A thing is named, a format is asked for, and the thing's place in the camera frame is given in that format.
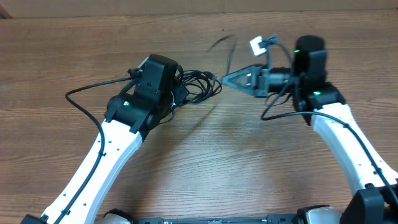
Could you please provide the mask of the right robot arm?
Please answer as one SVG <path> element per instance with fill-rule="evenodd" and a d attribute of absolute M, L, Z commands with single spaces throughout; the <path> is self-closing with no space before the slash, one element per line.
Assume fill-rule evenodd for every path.
<path fill-rule="evenodd" d="M 222 83 L 257 98 L 270 106 L 283 95 L 293 98 L 294 115 L 324 140 L 342 168 L 352 193 L 345 209 L 313 205 L 295 214 L 274 214 L 266 223 L 396 223 L 397 172 L 377 153 L 340 91 L 328 82 L 328 52 L 321 37 L 297 39 L 288 54 L 288 67 L 271 62 L 254 64 L 225 75 Z"/>

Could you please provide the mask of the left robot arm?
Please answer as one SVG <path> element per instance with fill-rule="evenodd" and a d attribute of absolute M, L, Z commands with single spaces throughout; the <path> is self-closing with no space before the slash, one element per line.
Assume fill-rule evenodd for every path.
<path fill-rule="evenodd" d="M 113 96 L 104 121 L 94 119 L 99 134 L 62 193 L 39 217 L 26 215 L 23 223 L 94 223 L 109 189 L 148 133 L 172 109 L 181 66 L 174 60 L 149 55 L 129 69 L 127 85 Z"/>

